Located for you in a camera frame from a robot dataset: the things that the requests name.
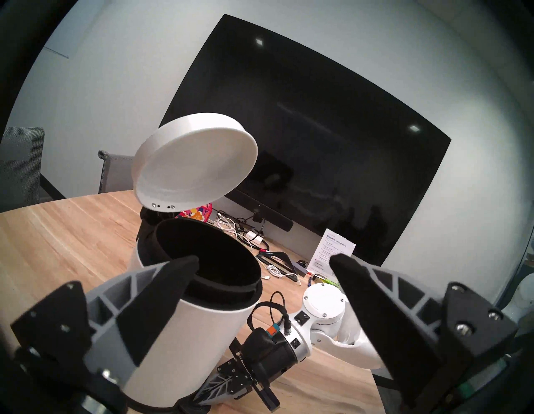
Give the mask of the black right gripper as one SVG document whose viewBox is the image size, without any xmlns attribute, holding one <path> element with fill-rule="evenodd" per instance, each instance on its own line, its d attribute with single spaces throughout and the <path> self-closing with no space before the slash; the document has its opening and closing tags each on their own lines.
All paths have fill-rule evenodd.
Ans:
<svg viewBox="0 0 534 414">
<path fill-rule="evenodd" d="M 244 343 L 234 338 L 230 351 L 233 357 L 203 383 L 193 403 L 217 405 L 238 399 L 253 388 L 270 412 L 277 411 L 280 402 L 270 384 L 297 363 L 286 337 L 282 333 L 251 333 Z"/>
</svg>

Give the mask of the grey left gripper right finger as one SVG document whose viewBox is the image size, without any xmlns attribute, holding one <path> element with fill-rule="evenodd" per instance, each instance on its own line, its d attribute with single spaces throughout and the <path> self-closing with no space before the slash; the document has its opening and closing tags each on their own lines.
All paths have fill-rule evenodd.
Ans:
<svg viewBox="0 0 534 414">
<path fill-rule="evenodd" d="M 407 275 L 344 254 L 330 258 L 361 328 L 397 384 L 402 413 L 453 413 L 469 381 L 505 356 L 518 325 L 467 285 L 440 298 Z"/>
</svg>

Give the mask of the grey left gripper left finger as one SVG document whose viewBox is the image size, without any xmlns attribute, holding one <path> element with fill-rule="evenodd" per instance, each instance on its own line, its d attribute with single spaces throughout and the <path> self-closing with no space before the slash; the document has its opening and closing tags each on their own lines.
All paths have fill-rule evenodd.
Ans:
<svg viewBox="0 0 534 414">
<path fill-rule="evenodd" d="M 64 283 L 12 323 L 20 361 L 72 385 L 109 371 L 123 388 L 148 355 L 199 270 L 189 255 L 118 275 L 85 293 Z"/>
</svg>

